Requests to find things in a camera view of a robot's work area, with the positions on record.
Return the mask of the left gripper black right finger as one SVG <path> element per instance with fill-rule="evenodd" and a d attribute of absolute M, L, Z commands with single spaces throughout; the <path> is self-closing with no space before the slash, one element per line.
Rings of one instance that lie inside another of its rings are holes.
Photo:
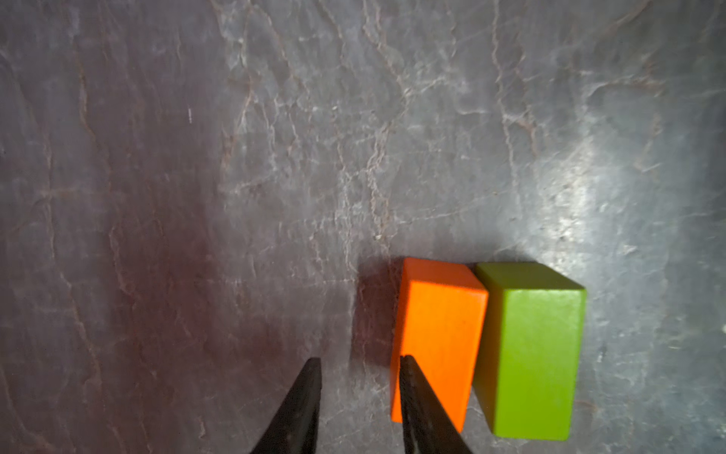
<path fill-rule="evenodd" d="M 472 454 L 411 355 L 400 357 L 399 389 L 406 454 Z"/>

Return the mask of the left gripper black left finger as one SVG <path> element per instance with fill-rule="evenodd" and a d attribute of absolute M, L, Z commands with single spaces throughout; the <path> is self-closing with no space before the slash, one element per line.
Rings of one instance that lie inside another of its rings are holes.
<path fill-rule="evenodd" d="M 315 453 L 319 431 L 321 385 L 323 385 L 321 359 L 310 358 L 302 367 L 251 454 Z"/>

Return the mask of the orange rectangular block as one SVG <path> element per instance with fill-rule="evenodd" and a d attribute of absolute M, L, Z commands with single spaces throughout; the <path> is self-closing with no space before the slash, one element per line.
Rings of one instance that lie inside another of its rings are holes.
<path fill-rule="evenodd" d="M 489 293 L 463 264 L 404 260 L 391 352 L 391 420 L 403 421 L 400 357 L 412 355 L 462 431 Z"/>

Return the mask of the green rectangular block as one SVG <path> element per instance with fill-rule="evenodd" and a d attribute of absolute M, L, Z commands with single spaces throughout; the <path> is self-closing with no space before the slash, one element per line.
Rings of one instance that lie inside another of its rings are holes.
<path fill-rule="evenodd" d="M 493 435 L 565 441 L 576 395 L 587 291 L 546 265 L 485 263 L 489 292 L 473 381 Z"/>

